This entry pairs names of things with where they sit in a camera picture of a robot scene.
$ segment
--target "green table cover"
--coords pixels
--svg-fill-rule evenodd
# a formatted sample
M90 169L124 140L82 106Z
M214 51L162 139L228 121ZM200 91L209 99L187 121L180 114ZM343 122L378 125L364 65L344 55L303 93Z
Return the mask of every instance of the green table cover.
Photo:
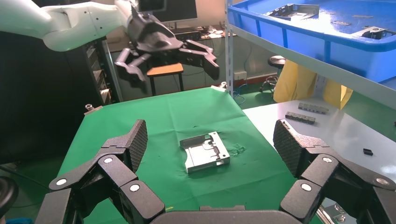
M137 119L146 120L148 131L137 175L163 200L167 211L198 210L201 205L276 210L295 181L232 97L211 88L108 105L87 115L59 174L93 158L108 138L126 134ZM187 174L187 155L179 141L214 131L231 155L230 164ZM107 199L85 223L126 222ZM315 217L311 223L321 222Z

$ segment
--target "blue cable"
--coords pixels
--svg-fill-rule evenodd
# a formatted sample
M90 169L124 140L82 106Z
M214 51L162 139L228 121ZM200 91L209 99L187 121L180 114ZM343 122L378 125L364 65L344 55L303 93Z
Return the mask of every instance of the blue cable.
M243 96L241 96L240 95L240 88L241 87L243 87L243 86L248 86L248 84L247 83L245 83L245 84L243 84L243 85L241 85L240 87L238 87L237 88L237 90L236 91L233 91L233 99L235 100L237 97L241 97L242 99L243 99L243 101L241 102L241 103L237 103L238 105L241 105L241 104L243 104L245 101L246 101L246 99L243 97Z

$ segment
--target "yellow bag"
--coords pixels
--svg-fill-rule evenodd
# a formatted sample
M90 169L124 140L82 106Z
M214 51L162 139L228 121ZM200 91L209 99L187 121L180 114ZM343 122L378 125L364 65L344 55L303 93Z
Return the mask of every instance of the yellow bag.
M304 66L286 60L274 91L274 100L278 103L310 98L313 95L316 73ZM323 99L342 109L348 102L353 90L327 79Z

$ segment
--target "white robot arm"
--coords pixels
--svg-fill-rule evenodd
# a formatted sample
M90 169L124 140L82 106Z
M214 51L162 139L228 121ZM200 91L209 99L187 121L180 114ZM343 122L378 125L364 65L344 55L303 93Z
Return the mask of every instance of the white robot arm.
M0 31L43 39L55 51L67 51L101 38L132 19L131 0L114 5L85 2L38 7L31 0L0 0Z

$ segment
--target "blue storage tray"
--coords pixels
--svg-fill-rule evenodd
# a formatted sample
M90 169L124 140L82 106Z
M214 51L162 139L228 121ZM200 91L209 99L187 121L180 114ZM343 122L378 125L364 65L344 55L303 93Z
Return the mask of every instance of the blue storage tray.
M319 15L301 21L263 15L291 3L319 5ZM382 82L396 76L396 35L375 40L351 34L364 26L396 31L395 8L396 0L247 0L228 7L228 19L274 44Z

